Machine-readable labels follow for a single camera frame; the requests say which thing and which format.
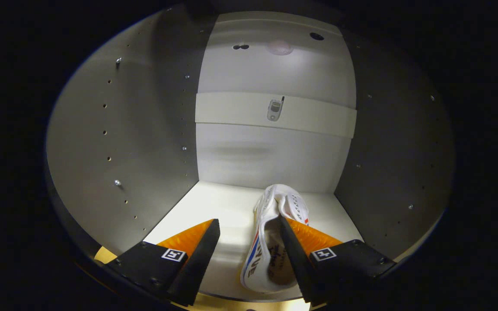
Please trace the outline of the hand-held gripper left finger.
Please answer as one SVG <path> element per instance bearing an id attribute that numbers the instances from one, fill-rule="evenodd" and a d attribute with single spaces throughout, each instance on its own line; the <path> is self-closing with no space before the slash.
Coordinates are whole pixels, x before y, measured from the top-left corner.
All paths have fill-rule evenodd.
<path id="1" fill-rule="evenodd" d="M 219 237 L 219 219 L 210 219 L 157 244 L 142 241 L 105 266 L 151 297 L 190 306 Z"/>

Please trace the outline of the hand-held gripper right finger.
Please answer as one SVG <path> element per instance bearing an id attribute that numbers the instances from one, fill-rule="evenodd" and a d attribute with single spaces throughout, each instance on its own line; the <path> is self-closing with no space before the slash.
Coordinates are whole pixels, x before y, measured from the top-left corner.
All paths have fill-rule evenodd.
<path id="1" fill-rule="evenodd" d="M 304 301 L 334 303 L 350 291 L 377 288 L 397 266 L 359 239 L 346 242 L 280 217 L 281 237 Z"/>

